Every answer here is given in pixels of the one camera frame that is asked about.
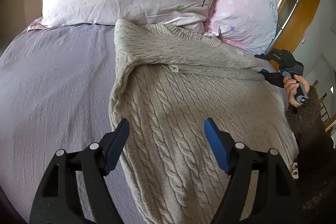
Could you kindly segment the brown fuzzy sleeve forearm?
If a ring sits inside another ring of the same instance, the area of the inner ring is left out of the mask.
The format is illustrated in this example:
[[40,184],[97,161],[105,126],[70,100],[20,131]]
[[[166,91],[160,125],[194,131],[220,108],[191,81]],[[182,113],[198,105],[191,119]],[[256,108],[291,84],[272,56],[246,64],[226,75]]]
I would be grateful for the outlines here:
[[311,86],[308,101],[288,106],[285,113],[298,146],[297,186],[303,209],[335,204],[335,148],[325,132],[316,89]]

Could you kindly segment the person's right hand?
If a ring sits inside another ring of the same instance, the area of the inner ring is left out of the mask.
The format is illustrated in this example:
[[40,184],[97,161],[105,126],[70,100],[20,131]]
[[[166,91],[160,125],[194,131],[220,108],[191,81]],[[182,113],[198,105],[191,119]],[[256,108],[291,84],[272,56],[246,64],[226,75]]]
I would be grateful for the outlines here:
[[284,79],[283,79],[283,83],[284,83],[284,88],[285,88],[285,90],[287,92],[287,95],[288,95],[289,103],[292,106],[294,106],[296,108],[299,108],[302,104],[298,103],[295,100],[294,95],[296,94],[297,89],[299,88],[299,83],[302,83],[304,88],[305,88],[305,91],[307,93],[309,93],[310,92],[310,85],[309,85],[308,81],[302,76],[294,75],[293,79],[290,79],[288,76],[285,76]]

